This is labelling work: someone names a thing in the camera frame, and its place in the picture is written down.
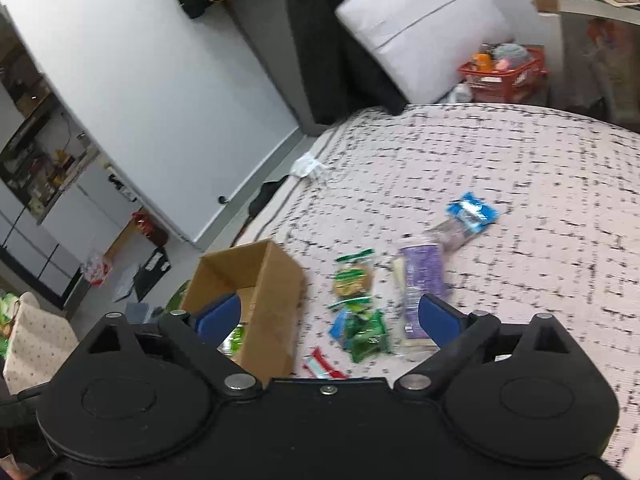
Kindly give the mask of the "white narrow rack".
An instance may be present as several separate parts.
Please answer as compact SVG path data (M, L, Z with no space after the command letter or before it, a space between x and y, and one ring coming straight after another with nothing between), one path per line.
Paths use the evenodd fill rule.
M107 173L107 181L111 183L116 192L128 203L134 204L137 209L141 209L143 207L141 198L134 192L132 187L125 182L124 178L116 171L114 166L110 162L104 162L102 166Z

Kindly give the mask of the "blue snack packet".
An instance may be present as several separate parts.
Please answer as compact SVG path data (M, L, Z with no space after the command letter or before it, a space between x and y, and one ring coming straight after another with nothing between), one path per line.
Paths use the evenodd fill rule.
M329 335L343 350L349 348L348 326L351 318L352 312L349 308L343 308L329 329Z

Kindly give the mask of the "green red snack bag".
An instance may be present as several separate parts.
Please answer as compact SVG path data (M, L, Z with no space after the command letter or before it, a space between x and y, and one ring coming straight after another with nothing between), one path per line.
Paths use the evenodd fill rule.
M219 345L218 350L222 352L225 356L228 356L228 358L234 359L235 356L240 352L242 348L245 335L246 335L246 324L239 323L229 333L229 335L226 338L224 338L222 343Z

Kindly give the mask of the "light blue candy packet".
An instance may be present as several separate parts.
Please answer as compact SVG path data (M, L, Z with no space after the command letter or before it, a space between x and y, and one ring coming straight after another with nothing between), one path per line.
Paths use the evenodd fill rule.
M477 198L472 192L453 200L447 206L447 214L460 221L465 229L473 234L484 232L500 216L497 209Z

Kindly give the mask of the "black flat package on floor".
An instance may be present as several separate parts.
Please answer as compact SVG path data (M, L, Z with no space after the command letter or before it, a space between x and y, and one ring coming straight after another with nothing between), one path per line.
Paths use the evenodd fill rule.
M137 300L142 301L170 270L171 263L166 250L156 248L134 276L134 292Z

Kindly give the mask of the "clear dark snack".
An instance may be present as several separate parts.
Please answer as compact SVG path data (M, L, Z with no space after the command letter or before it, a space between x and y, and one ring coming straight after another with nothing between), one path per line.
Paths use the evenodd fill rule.
M429 243L435 244L445 254L452 254L472 240L475 236L464 222L457 218L448 218L425 232Z

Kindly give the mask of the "white laptop tote bag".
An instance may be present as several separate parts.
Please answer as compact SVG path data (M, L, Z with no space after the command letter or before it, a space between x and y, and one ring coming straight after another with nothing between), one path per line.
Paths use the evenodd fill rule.
M492 0L344 0L335 14L411 104L436 102L480 46L514 38Z

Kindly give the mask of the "green biscuit packet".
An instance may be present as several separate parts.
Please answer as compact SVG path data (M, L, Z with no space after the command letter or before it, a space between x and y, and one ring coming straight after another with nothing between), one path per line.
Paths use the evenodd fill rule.
M341 255L335 259L336 271L332 278L335 301L329 305L329 311L347 309L359 314L372 308L373 260L372 248Z

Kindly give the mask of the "black slipper near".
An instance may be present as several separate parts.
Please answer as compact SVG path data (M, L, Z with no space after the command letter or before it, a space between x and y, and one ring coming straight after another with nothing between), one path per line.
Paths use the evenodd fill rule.
M269 204L270 200L273 199L273 196L280 190L280 187L285 184L286 180L288 180L288 176L283 176L277 181L267 181L263 183L254 200L248 205L248 216L255 219L258 214L264 210L265 206Z

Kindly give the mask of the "red snack bar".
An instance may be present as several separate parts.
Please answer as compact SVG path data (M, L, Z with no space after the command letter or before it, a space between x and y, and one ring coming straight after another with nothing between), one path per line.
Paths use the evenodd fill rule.
M303 358L303 368L318 379L347 379L348 376L333 367L319 348L314 348L309 356Z

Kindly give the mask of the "small green snack packet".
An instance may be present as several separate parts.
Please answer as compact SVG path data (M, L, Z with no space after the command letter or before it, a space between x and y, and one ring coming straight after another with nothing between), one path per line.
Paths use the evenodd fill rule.
M383 312L375 310L349 315L345 324L345 348L354 363L379 353L390 353L390 337Z

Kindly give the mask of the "purple wafer snack pack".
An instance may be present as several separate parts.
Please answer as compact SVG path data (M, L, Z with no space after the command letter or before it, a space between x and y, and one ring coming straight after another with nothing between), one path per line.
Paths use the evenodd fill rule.
M418 310L425 294L440 299L448 296L442 248L431 240L402 246L393 261L393 271L400 298L398 351L415 360L436 347L419 323Z

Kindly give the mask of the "brown cardboard box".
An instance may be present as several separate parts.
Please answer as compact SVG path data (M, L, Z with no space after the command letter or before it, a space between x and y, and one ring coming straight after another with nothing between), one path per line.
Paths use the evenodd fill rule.
M238 295L245 336L233 359L265 384L292 373L304 285L300 265L278 244L261 240L204 255L181 307L195 314L222 295Z

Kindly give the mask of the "white patterned bed blanket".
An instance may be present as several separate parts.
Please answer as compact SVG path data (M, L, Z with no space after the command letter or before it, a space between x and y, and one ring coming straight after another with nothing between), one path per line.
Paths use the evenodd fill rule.
M450 304L507 323L554 315L614 389L620 419L605 460L639 446L639 137L547 107L452 104L365 110L329 129L311 154L317 181L288 179L242 235L273 240L303 268L297 352L320 350L352 377L395 379L432 350L402 344L393 263L423 243L466 193L499 217L448 256ZM338 257L373 254L373 304L390 353L354 363L329 336Z

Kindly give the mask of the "black jacket on chair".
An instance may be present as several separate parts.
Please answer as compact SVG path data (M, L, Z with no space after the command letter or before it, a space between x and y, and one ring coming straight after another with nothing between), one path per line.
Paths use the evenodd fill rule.
M401 114L407 100L335 14L345 0L285 0L311 116L318 125L368 107Z

